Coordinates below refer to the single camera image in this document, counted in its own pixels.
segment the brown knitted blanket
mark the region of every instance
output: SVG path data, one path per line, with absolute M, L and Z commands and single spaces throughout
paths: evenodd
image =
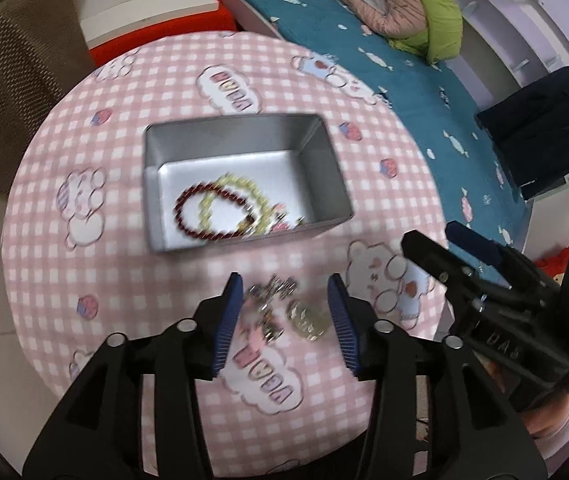
M 73 0 L 0 0 L 0 194 L 49 111 L 93 69 Z

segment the teal bedsheet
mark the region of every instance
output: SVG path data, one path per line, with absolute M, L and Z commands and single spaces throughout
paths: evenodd
M 501 243 L 513 241 L 525 204 L 506 180 L 491 140 L 475 123 L 476 103 L 444 63 L 429 66 L 392 49 L 338 0 L 246 1 L 286 40 L 332 56 L 385 95 L 431 168 L 447 221 L 469 224 Z

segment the dark red beaded bracelet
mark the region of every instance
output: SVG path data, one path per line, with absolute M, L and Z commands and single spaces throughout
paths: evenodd
M 242 207 L 246 212 L 247 216 L 245 217 L 244 223 L 247 225 L 245 229 L 238 229 L 234 232 L 221 232 L 216 233 L 214 231 L 197 231 L 195 229 L 191 229 L 184 225 L 184 221 L 182 219 L 182 207 L 184 202 L 189 200 L 194 195 L 200 193 L 207 193 L 212 192 L 216 193 L 220 198 L 225 200 L 230 200 L 231 202 L 235 202 L 240 207 Z M 176 206 L 174 208 L 174 213 L 176 215 L 176 225 L 178 228 L 184 232 L 189 237 L 192 238 L 199 238 L 200 240 L 228 240 L 229 238 L 238 238 L 240 236 L 244 236 L 247 233 L 247 229 L 251 227 L 256 222 L 255 216 L 253 216 L 253 212 L 251 210 L 251 206 L 247 205 L 247 199 L 240 196 L 239 194 L 224 189 L 213 182 L 205 184 L 201 182 L 195 186 L 191 186 L 189 189 L 185 189 L 182 194 L 176 200 Z

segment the checkered tablecloth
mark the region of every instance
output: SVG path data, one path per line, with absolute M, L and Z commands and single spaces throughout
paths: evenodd
M 210 75 L 220 73 L 212 84 Z M 151 254 L 141 203 L 146 126 L 235 112 L 321 114 L 354 219 L 303 242 L 236 244 L 215 259 Z M 397 274 L 405 265 L 397 254 L 403 233 L 414 228 L 444 244 L 444 226 L 420 150 L 371 89 L 301 46 L 206 32 L 120 56 L 52 110 L 12 187 L 2 259 L 20 344 L 62 396 L 108 334 L 160 333 L 220 294 L 231 271 L 246 285 L 273 273 L 293 276 L 301 285 L 296 297 L 318 306 L 326 304 L 328 276 L 340 272 L 350 293 L 375 304 L 381 317 L 397 320 L 395 303 L 404 298 L 420 313 L 411 333 L 431 338 L 443 290 Z M 236 330 L 222 377 L 197 385 L 216 476 L 306 463 L 367 427 L 373 385 L 345 368 L 333 330 L 303 340 L 289 329 L 284 308 L 276 306 L 286 330 L 275 344 L 250 355 Z M 148 393 L 152 381 L 146 384 Z M 145 467 L 153 472 L 151 399 L 145 395 L 142 426 Z

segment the beaded bracelet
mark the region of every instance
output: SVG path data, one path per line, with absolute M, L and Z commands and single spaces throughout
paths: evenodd
M 245 189 L 248 191 L 249 195 L 257 202 L 260 208 L 260 220 L 254 228 L 254 233 L 257 235 L 262 235 L 266 233 L 266 230 L 271 224 L 271 216 L 273 215 L 273 209 L 269 206 L 266 198 L 258 189 L 258 186 L 253 180 L 245 178 L 243 176 L 234 176 L 231 173 L 225 173 L 218 180 L 215 181 L 216 186 L 229 186 L 236 187 L 239 189 Z M 204 198 L 200 201 L 200 213 L 198 218 L 200 220 L 200 229 L 207 231 L 211 228 L 211 205 L 215 199 L 215 194 L 212 192 L 206 193 Z M 238 224 L 238 229 L 247 228 L 245 220 Z
M 191 229 L 184 225 L 184 221 L 182 219 L 182 208 L 184 206 L 184 203 L 192 196 L 199 193 L 211 194 L 214 197 L 218 195 L 225 200 L 230 200 L 231 202 L 238 204 L 247 213 L 247 216 L 241 222 L 243 226 L 239 226 L 239 228 L 234 232 L 216 233 L 209 229 L 201 229 L 200 231 L 196 231 L 195 229 Z M 238 238 L 244 236 L 247 233 L 247 230 L 256 222 L 256 218 L 253 216 L 253 209 L 250 204 L 247 203 L 246 198 L 232 191 L 227 191 L 226 189 L 223 189 L 221 186 L 218 186 L 213 182 L 210 182 L 209 184 L 201 182 L 196 186 L 191 186 L 189 189 L 185 189 L 176 200 L 174 213 L 178 228 L 184 231 L 187 236 L 190 236 L 192 238 L 199 238 L 200 240 L 227 240 L 228 238 Z

